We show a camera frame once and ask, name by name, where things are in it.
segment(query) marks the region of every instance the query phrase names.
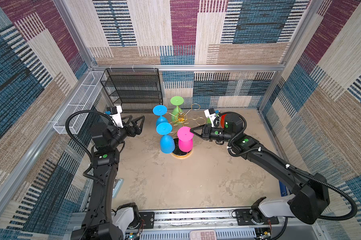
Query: black mesh basket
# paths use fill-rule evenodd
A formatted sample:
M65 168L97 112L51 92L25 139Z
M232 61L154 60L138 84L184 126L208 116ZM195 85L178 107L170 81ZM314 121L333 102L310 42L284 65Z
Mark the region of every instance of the black mesh basket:
M124 113L151 113L156 105L163 104L158 69L111 68L104 74L103 88Z

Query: marbled floor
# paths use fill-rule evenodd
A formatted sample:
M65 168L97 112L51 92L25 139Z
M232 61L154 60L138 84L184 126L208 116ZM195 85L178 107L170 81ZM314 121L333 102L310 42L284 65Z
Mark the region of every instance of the marbled floor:
M245 117L245 133L275 152L257 110L231 110ZM112 200L113 208L129 202L135 202L142 210L237 207L250 206L263 196L280 196L276 178L248 160L231 157L227 144L220 146L195 136L193 152L188 158L176 159L162 153L160 135L155 131L158 117L154 114L145 116L143 133L127 138L120 155L117 178L123 178L124 183ZM199 116L204 117L203 111L188 114L189 118ZM191 120L188 126L197 124Z

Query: white mesh basket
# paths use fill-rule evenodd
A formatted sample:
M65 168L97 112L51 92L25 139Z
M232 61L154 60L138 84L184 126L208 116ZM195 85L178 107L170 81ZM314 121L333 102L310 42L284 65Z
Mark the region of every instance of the white mesh basket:
M71 98L70 102L64 108L63 112L59 116L57 122L54 123L54 129L59 134L67 134L66 132L66 120L67 118L80 110L91 110L92 105L95 102L96 97L98 96L102 85L100 80L106 80L104 72L92 71L87 75L86 79L80 85L76 93ZM87 118L88 113L83 113L75 116L70 121L70 131L72 134L78 134L81 129L84 121Z

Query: pink calculator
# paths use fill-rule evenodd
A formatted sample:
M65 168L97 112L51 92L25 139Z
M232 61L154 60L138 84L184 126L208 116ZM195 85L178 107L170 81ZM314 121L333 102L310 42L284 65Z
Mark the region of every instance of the pink calculator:
M190 232L190 240L217 240L215 230L195 230Z

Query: black mesh shelf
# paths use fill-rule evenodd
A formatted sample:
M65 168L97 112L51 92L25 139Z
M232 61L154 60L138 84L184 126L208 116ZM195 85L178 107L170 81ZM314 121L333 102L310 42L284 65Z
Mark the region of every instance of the black mesh shelf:
M111 68L104 71L101 81L111 102L121 105L124 113L151 113L163 104L158 69Z

